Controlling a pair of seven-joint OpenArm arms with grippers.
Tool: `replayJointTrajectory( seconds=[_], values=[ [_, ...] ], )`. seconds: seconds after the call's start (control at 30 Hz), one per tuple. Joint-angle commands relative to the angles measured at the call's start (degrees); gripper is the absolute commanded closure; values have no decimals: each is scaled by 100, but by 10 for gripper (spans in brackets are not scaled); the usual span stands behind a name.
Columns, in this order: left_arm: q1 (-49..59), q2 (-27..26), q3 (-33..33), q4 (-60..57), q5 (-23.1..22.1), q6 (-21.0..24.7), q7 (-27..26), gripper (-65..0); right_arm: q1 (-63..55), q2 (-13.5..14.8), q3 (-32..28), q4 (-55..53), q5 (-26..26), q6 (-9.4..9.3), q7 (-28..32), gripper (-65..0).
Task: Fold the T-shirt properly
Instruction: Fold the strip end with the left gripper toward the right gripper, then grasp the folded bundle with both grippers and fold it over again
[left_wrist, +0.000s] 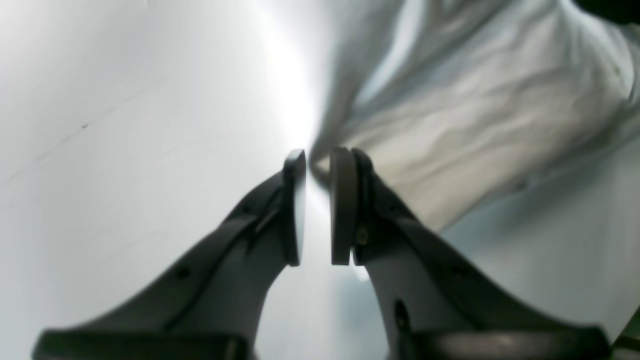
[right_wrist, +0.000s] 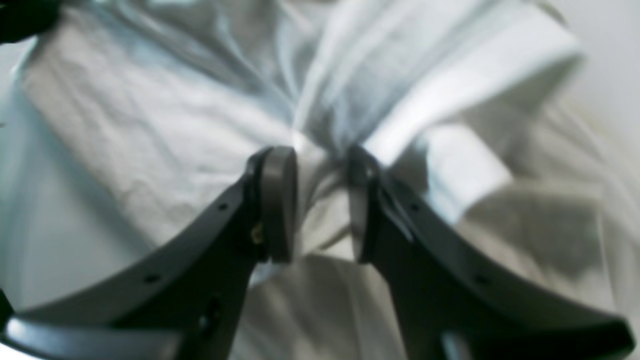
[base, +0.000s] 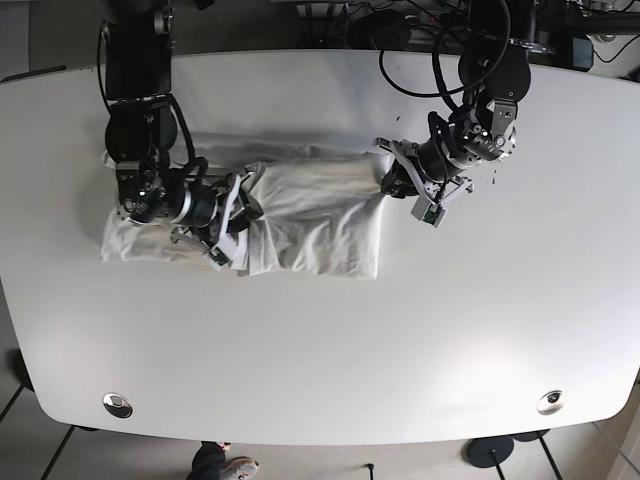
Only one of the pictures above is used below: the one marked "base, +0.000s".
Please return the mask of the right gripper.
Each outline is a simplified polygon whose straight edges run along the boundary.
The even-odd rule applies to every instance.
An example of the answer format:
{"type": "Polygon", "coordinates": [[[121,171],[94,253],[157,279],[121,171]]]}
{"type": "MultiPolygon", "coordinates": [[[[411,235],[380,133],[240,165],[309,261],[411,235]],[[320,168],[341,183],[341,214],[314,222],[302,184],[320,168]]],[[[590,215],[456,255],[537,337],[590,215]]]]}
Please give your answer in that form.
{"type": "Polygon", "coordinates": [[[263,216],[259,202],[243,188],[249,175],[193,176],[177,183],[168,198],[168,218],[177,241],[207,253],[218,247],[233,260],[241,253],[241,233],[263,216]]]}

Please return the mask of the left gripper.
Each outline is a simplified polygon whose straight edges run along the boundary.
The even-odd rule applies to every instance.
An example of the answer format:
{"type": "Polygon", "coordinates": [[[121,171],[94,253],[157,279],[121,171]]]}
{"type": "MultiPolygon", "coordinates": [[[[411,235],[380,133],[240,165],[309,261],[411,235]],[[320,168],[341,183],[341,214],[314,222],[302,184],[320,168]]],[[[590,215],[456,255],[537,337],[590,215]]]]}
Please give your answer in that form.
{"type": "Polygon", "coordinates": [[[382,179],[381,192],[384,195],[398,199],[417,196],[417,202],[447,208],[459,195],[474,191],[472,180],[468,177],[454,176],[452,180],[437,182],[426,173],[420,173],[419,146],[416,143],[377,137],[374,145],[390,153],[397,161],[392,163],[382,179]]]}

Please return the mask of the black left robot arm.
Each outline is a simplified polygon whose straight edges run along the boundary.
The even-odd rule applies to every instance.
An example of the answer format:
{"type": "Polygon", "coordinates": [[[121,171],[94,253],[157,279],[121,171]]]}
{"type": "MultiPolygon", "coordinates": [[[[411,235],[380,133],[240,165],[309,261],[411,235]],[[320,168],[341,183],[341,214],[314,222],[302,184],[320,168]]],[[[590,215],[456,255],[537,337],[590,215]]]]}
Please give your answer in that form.
{"type": "Polygon", "coordinates": [[[394,198],[424,198],[441,212],[454,189],[472,188],[465,171],[509,156],[518,104],[531,84],[526,44],[534,37],[532,1],[467,1],[439,18],[431,52],[436,90],[450,114],[427,116],[423,144],[380,139],[395,160],[382,182],[394,198]]]}

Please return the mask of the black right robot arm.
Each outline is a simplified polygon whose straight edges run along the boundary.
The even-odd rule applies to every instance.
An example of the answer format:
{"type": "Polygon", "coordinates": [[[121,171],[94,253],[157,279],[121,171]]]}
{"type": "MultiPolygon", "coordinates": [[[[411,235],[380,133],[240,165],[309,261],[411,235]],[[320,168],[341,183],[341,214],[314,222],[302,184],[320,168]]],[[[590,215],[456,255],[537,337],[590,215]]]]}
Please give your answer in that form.
{"type": "Polygon", "coordinates": [[[117,186],[102,259],[240,267],[262,210],[243,186],[249,173],[213,168],[195,151],[172,93],[170,2],[96,6],[97,76],[109,114],[105,162],[117,186]]]}

